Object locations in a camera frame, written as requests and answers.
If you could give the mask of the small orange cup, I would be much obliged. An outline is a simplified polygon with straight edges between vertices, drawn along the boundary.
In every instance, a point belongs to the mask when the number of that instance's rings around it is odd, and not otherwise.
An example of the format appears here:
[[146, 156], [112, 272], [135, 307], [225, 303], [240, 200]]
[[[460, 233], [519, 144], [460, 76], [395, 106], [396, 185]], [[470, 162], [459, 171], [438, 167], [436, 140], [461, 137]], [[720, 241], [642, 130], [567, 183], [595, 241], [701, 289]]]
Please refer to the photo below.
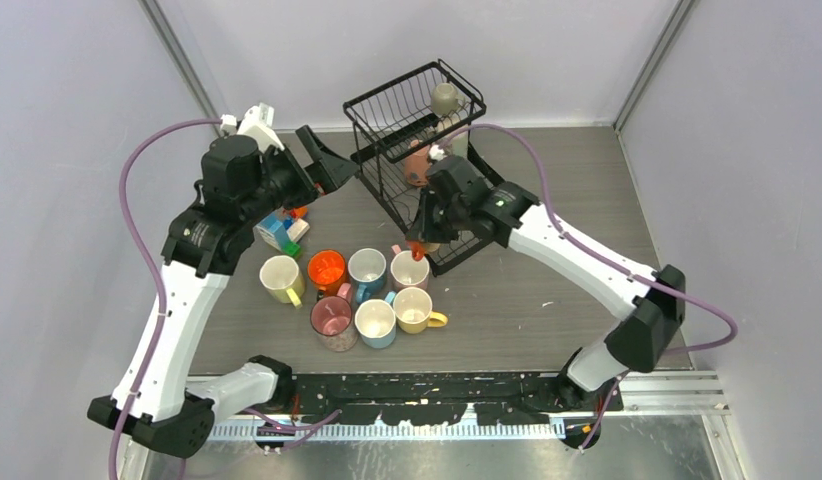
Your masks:
[[414, 261], [421, 261], [428, 253], [428, 244], [425, 242], [409, 241], [409, 251]]

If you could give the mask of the light pink faceted mug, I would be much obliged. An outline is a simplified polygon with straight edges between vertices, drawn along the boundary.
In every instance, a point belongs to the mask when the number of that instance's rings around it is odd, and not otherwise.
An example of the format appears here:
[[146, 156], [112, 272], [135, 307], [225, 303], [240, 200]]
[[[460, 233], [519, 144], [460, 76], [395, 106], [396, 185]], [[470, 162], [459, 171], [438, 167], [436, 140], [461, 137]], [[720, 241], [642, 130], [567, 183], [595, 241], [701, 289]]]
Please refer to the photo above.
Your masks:
[[427, 260], [416, 260], [413, 252], [403, 250], [399, 245], [391, 247], [393, 258], [389, 273], [393, 288], [396, 291], [409, 287], [425, 290], [430, 278], [430, 265]]

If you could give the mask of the large orange mug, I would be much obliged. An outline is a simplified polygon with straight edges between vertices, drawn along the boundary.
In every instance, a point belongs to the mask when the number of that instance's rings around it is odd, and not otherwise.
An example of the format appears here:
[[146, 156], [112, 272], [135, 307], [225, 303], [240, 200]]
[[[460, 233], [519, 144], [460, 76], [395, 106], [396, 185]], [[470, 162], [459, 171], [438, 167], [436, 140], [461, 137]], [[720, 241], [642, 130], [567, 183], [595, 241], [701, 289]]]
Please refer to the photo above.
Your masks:
[[336, 250], [318, 251], [307, 264], [307, 275], [316, 289], [317, 300], [334, 296], [348, 280], [346, 259]]

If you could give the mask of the yellow mug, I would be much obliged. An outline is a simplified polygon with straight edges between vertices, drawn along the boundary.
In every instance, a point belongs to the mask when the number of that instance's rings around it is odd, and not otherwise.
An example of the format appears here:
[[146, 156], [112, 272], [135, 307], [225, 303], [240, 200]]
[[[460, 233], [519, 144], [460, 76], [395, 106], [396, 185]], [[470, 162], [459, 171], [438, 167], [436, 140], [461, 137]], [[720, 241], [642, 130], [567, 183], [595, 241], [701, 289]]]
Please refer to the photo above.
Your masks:
[[430, 295], [418, 287], [399, 291], [392, 301], [398, 327], [408, 334], [419, 334], [428, 328], [442, 328], [448, 317], [433, 309]]

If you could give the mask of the yellow-green faceted mug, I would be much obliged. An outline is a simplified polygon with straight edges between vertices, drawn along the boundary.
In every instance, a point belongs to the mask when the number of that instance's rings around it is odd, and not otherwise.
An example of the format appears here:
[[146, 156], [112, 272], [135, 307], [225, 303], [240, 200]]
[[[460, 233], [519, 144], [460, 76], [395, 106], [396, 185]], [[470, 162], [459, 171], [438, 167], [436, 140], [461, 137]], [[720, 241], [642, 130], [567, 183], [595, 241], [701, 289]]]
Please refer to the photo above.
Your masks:
[[259, 281], [278, 302], [290, 304], [296, 309], [303, 306], [305, 280], [292, 257], [279, 255], [267, 259], [259, 270]]

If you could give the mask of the light blue faceted mug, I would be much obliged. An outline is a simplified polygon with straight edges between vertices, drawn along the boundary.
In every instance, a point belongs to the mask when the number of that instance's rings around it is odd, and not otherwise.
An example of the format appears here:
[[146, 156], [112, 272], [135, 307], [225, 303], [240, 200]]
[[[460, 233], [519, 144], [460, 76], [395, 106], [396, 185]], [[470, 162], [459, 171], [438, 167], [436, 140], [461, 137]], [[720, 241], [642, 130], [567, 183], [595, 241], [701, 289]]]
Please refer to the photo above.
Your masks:
[[363, 342], [373, 349], [389, 347], [395, 340], [397, 321], [393, 308], [394, 291], [384, 299], [370, 299], [357, 309], [354, 325]]

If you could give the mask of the pink patterned mug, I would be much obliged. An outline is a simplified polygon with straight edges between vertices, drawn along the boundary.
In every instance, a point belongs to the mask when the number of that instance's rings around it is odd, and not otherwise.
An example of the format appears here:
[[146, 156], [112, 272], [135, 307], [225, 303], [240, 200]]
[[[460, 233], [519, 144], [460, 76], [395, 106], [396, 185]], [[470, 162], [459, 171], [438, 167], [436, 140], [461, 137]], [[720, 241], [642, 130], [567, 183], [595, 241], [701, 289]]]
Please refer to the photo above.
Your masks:
[[352, 298], [351, 284], [344, 283], [336, 295], [322, 297], [311, 310], [311, 327], [321, 344], [330, 351], [348, 351], [358, 340]]

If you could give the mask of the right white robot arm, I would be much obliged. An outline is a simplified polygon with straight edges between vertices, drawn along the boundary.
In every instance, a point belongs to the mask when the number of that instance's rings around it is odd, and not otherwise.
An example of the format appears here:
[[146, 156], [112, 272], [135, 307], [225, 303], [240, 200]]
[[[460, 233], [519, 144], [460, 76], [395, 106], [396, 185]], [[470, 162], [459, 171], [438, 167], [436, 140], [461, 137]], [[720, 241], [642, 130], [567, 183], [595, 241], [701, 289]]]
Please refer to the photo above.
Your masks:
[[552, 383], [571, 410], [592, 403], [607, 382], [626, 370], [649, 373], [685, 319], [684, 274], [625, 259], [560, 218], [539, 198], [504, 181], [491, 185], [473, 164], [450, 155], [431, 162], [417, 215], [406, 237], [421, 256], [425, 244], [445, 244], [459, 233], [495, 242], [551, 268], [580, 287], [616, 319], [601, 339], [577, 350]]

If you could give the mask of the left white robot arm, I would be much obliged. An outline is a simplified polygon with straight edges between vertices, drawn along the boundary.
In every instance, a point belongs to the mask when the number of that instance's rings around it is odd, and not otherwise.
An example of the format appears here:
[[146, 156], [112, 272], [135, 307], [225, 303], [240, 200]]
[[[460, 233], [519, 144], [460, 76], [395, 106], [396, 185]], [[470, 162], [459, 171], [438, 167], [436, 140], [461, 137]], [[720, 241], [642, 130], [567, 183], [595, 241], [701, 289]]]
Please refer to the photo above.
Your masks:
[[291, 368], [264, 355], [191, 387], [190, 365], [207, 320], [253, 244], [255, 226], [273, 212], [309, 205], [358, 170], [308, 126], [297, 137], [311, 157], [301, 165], [286, 146], [256, 134], [213, 141], [201, 158], [195, 200], [170, 224], [161, 261], [151, 261], [156, 299], [135, 355], [112, 393], [87, 416], [149, 450], [187, 459], [213, 427], [253, 406], [285, 412], [294, 398]]

